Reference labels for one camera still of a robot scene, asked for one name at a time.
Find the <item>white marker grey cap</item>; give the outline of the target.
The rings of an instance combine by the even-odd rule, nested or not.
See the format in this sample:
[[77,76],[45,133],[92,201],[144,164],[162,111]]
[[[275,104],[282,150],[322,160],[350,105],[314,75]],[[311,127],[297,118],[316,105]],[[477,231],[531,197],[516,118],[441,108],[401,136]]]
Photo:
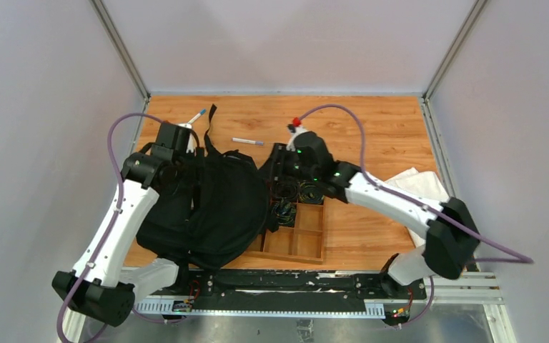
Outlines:
[[242,143],[242,144],[251,144],[251,145],[256,145],[256,146],[264,146],[263,141],[257,141],[257,140],[252,140],[252,139],[243,139],[243,138],[238,138],[238,137],[232,137],[231,140],[233,142]]

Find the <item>white marker blue cap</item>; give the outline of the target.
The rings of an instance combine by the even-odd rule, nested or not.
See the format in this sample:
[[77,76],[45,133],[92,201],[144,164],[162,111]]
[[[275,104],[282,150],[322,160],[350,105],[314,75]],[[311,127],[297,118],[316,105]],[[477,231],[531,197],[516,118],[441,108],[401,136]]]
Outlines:
[[188,122],[188,125],[193,125],[196,120],[198,120],[201,116],[203,116],[207,112],[206,109],[202,109],[199,113],[195,114]]

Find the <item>black fabric backpack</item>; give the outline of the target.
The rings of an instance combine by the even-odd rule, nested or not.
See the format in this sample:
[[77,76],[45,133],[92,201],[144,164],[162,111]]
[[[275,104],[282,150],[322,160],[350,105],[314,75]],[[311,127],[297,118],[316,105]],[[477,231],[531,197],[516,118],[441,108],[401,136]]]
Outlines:
[[137,244],[178,265],[218,270],[260,235],[279,229],[266,179],[252,157],[220,152],[208,129],[195,173],[164,188],[136,235]]

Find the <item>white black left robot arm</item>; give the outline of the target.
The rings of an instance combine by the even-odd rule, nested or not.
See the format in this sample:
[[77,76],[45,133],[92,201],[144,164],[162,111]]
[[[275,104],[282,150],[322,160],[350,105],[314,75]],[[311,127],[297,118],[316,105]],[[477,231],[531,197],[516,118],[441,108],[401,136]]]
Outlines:
[[157,258],[126,276],[122,266],[160,193],[173,185],[185,159],[198,147],[191,124],[164,121],[155,142],[115,166],[117,190],[110,213],[71,271],[57,272],[51,282],[68,309],[118,327],[152,292],[165,287],[181,295],[189,289],[189,274],[166,259]]

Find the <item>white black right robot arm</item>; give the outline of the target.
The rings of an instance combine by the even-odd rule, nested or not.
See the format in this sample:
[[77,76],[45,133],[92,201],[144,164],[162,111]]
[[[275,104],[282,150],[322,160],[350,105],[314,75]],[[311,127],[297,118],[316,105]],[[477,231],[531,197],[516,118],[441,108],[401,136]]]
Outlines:
[[461,276],[480,244],[463,201],[450,197],[441,202],[390,186],[356,164],[334,159],[313,131],[289,128],[291,139],[275,143],[265,164],[269,178],[312,182],[324,196],[383,214],[424,239],[424,244],[385,263],[379,281],[386,297],[398,298],[409,284],[425,277]]

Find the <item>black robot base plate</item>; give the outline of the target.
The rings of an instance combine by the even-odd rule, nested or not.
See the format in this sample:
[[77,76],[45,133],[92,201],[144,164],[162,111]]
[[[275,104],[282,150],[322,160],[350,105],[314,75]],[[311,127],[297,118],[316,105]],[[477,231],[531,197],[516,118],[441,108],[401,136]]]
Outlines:
[[372,317],[427,298],[422,280],[382,286],[377,272],[273,269],[190,271],[186,284],[157,290],[138,304],[147,314]]

